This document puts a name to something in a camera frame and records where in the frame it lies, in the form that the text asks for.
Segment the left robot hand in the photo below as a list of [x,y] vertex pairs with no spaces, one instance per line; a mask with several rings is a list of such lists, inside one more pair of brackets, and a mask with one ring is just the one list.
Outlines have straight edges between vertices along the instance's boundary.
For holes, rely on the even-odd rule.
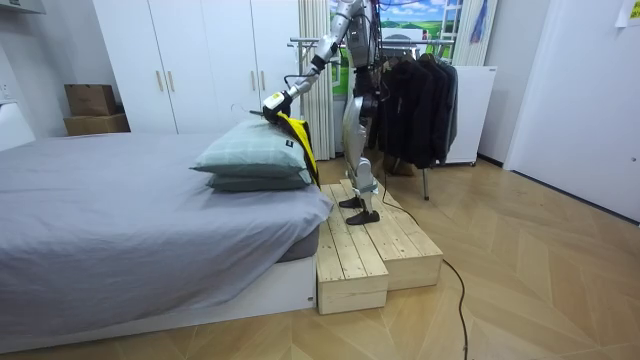
[[276,124],[281,115],[291,115],[292,97],[286,92],[276,92],[263,101],[262,114],[270,123]]

